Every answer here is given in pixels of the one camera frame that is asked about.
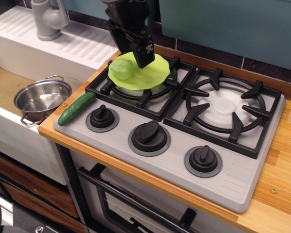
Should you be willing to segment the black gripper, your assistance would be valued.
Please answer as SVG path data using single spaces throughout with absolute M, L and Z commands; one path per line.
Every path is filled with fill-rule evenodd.
M 146 19 L 150 15 L 146 0 L 104 0 L 109 17 L 107 27 L 121 53 L 133 52 L 139 68 L 155 60 L 154 43 L 148 35 Z

